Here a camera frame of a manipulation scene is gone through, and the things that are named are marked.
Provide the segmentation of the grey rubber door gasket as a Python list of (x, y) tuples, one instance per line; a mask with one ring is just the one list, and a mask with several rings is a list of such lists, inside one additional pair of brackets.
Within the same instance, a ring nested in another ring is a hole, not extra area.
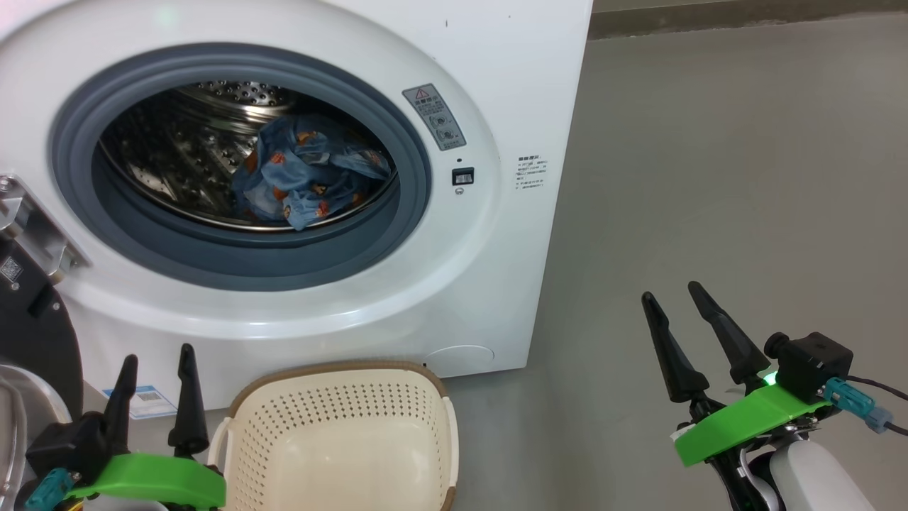
[[(275, 84), (340, 108), (389, 150), (399, 184), (357, 216), (291, 233), (218, 229), (156, 206), (111, 168), (98, 140), (140, 100), (213, 79)], [(311, 56), (249, 43), (190, 43), (105, 65), (55, 114), (50, 161), (66, 206), (104, 248), (164, 278), (234, 292), (318, 287), (372, 268), (412, 235), (433, 180), (425, 143), (386, 94)]]

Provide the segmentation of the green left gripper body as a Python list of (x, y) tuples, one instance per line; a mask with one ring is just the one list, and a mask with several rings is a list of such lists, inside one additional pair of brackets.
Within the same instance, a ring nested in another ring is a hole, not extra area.
[(208, 511), (224, 507), (226, 482), (220, 473), (188, 458), (130, 453), (114, 456), (94, 484), (75, 486), (66, 498), (94, 494)]

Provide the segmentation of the white front-load washing machine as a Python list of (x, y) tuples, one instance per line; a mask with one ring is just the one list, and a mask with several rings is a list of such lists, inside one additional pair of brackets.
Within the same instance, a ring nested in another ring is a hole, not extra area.
[[(179, 392), (194, 346), (208, 410), (264, 375), (389, 359), (436, 375), (522, 368), (541, 294), (593, 0), (0, 0), (0, 174), (91, 260), (65, 276), (82, 379)], [(286, 292), (164, 278), (104, 248), (66, 206), (50, 130), (105, 65), (190, 43), (311, 56), (386, 94), (431, 163), (428, 207), (372, 268)]]

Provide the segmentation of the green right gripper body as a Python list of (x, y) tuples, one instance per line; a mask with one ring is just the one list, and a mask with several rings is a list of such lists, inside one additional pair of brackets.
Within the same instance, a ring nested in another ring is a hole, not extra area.
[(732, 511), (784, 511), (778, 490), (751, 468), (749, 453), (815, 421), (825, 401), (805, 404), (780, 385), (763, 386), (736, 403), (723, 405), (703, 390), (672, 393), (690, 407), (691, 420), (672, 437), (685, 468), (706, 463), (716, 472)]

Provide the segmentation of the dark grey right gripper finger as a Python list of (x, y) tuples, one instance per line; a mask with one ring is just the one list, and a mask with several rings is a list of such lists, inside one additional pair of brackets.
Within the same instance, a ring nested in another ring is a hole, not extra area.
[(770, 367), (766, 356), (700, 282), (689, 282), (687, 290), (701, 318), (712, 326), (716, 334), (729, 362), (732, 381), (746, 389), (764, 388), (767, 384), (760, 372)]
[(709, 388), (706, 376), (693, 368), (672, 335), (669, 319), (655, 295), (642, 294), (641, 304), (669, 399), (687, 403), (706, 398)]

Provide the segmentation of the silver metal door hinge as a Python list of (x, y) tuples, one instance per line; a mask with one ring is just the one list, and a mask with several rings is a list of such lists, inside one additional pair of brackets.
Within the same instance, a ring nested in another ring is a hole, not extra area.
[(93, 265), (14, 174), (0, 174), (0, 240), (17, 243), (55, 284)]

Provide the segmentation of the blue patterned pyjama garment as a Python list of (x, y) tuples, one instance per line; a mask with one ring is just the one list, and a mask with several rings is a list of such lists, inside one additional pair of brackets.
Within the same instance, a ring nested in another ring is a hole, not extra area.
[(236, 214), (256, 224), (291, 226), (301, 231), (361, 206), (375, 187), (359, 172), (336, 167), (310, 172), (299, 185), (278, 187), (262, 172), (239, 170), (231, 191)]
[(321, 114), (290, 114), (270, 121), (257, 135), (252, 154), (239, 167), (246, 175), (266, 174), (270, 183), (301, 187), (314, 181), (319, 168), (356, 172), (385, 180), (392, 174), (388, 158), (353, 127)]

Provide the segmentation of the cream perforated laundry basket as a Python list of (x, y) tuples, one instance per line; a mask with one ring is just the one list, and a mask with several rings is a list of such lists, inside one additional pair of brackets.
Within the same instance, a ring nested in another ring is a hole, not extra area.
[(263, 376), (234, 398), (208, 462), (218, 511), (452, 511), (458, 422), (418, 363), (321, 363)]

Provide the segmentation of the steel washing machine drum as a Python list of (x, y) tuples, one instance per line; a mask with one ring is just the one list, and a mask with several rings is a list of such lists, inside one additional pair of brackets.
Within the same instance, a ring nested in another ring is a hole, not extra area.
[(218, 229), (299, 232), (241, 219), (231, 191), (233, 176), (252, 154), (259, 130), (290, 114), (321, 114), (354, 128), (392, 166), (389, 178), (373, 179), (375, 187), (361, 206), (305, 230), (357, 216), (399, 184), (389, 150), (363, 123), (327, 101), (250, 80), (179, 85), (140, 100), (111, 121), (97, 148), (137, 194), (168, 212)]

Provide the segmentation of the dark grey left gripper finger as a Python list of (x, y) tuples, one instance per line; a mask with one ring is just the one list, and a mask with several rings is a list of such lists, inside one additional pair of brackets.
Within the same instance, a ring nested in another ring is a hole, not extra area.
[(124, 455), (128, 450), (131, 401), (136, 389), (138, 357), (124, 358), (116, 384), (104, 410), (104, 436), (111, 455)]
[(173, 448), (173, 456), (192, 458), (207, 450), (210, 440), (196, 355), (190, 344), (182, 345), (179, 350), (177, 375), (181, 390), (175, 423), (168, 434), (168, 444)]

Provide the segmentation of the dark round washing machine door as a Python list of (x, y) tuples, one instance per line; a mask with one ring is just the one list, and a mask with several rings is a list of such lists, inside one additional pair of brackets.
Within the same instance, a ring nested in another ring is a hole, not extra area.
[(48, 275), (0, 239), (0, 511), (21, 505), (48, 472), (26, 453), (49, 427), (82, 413), (77, 337)]

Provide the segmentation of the blue white energy label sticker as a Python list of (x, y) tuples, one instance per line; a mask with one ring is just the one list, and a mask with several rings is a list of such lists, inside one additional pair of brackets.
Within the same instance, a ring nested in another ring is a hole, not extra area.
[(177, 407), (155, 386), (137, 386), (131, 398), (129, 415), (134, 420), (169, 417), (177, 414)]

